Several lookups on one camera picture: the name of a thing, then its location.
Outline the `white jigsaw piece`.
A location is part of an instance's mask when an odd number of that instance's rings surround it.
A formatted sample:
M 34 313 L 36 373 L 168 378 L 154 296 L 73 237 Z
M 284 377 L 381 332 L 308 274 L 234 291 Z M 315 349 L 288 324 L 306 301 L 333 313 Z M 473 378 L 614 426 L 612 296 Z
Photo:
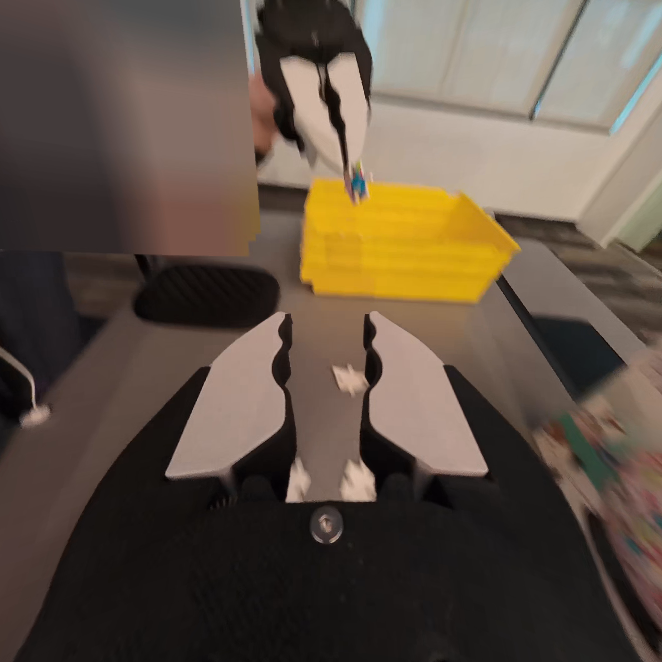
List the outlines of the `white jigsaw piece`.
M 362 460 L 347 461 L 339 492 L 343 502 L 375 502 L 377 500 L 375 476 Z
M 362 395 L 368 390 L 369 383 L 365 377 L 365 373 L 355 370 L 352 365 L 332 365 L 331 370 L 340 392 L 355 397 Z
M 285 502 L 289 504 L 304 502 L 310 485 L 310 474 L 304 467 L 302 459 L 297 456 L 290 468 Z

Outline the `colourful puzzle box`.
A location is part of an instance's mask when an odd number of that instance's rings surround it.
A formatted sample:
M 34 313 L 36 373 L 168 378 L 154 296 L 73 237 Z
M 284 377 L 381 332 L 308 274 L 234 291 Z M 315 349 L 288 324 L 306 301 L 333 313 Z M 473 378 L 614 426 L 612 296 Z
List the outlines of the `colourful puzzle box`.
M 661 343 L 540 426 L 534 440 L 601 518 L 636 597 L 661 628 Z

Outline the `white hoodie drawstring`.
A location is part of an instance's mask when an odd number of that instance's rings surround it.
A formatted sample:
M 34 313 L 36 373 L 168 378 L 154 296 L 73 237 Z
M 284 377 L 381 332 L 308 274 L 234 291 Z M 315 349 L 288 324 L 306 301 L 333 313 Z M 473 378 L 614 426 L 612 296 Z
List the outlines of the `white hoodie drawstring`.
M 46 422 L 51 416 L 48 405 L 37 402 L 37 384 L 30 370 L 1 346 L 1 359 L 21 375 L 28 383 L 30 390 L 30 406 L 19 417 L 21 428 L 34 428 Z

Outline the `person's left hand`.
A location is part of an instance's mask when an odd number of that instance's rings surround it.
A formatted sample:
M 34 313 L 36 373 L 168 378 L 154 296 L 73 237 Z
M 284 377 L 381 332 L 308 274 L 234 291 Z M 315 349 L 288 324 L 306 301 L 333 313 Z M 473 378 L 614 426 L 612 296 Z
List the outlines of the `person's left hand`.
M 276 100 L 266 87 L 259 70 L 249 78 L 249 100 L 255 163 L 259 166 L 266 159 L 279 136 L 274 118 Z

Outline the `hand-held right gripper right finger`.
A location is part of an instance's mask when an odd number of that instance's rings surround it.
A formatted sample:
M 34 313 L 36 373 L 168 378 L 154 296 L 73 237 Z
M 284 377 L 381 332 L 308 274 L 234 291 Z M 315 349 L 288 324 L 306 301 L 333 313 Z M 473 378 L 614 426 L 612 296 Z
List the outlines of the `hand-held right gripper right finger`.
M 360 458 L 380 492 L 393 475 L 413 485 L 434 476 L 483 478 L 489 468 L 444 362 L 381 313 L 365 315 L 368 390 L 363 396 Z

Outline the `yellow plastic bin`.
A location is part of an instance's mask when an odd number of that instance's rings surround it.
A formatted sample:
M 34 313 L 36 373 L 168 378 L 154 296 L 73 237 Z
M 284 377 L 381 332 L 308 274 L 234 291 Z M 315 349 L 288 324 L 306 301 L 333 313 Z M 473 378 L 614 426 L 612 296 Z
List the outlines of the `yellow plastic bin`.
M 304 206 L 300 279 L 314 294 L 475 304 L 520 253 L 463 193 L 372 183 L 353 204 L 316 179 Z

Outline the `black quilted pad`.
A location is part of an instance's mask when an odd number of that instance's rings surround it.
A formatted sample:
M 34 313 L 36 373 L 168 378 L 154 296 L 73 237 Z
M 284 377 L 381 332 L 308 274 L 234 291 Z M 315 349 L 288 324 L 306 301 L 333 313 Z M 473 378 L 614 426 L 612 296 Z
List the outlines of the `black quilted pad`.
M 277 279 L 263 269 L 177 264 L 151 276 L 137 292 L 137 318 L 156 324 L 245 330 L 268 319 L 279 303 Z

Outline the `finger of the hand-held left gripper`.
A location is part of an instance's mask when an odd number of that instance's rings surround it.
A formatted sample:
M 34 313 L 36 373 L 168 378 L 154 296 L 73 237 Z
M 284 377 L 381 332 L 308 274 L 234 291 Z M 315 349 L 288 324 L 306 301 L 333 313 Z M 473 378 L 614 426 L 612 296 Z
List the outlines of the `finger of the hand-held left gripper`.
M 330 169 L 347 175 L 352 163 L 352 121 L 344 104 L 352 82 L 352 58 L 337 56 L 315 64 L 299 56 L 279 61 L 293 104 L 294 128 L 304 150 Z
M 369 97 L 356 55 L 338 54 L 330 62 L 330 122 L 338 136 L 343 175 L 350 175 L 361 159 L 369 117 Z

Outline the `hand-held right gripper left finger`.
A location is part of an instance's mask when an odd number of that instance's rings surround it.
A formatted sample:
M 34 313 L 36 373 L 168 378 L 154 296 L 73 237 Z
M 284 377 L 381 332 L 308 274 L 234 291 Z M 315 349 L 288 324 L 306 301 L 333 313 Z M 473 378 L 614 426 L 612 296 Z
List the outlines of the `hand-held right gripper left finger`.
M 295 423 L 287 381 L 290 314 L 276 312 L 241 335 L 209 366 L 166 478 L 216 477 L 240 486 L 260 475 L 286 497 L 295 459 Z

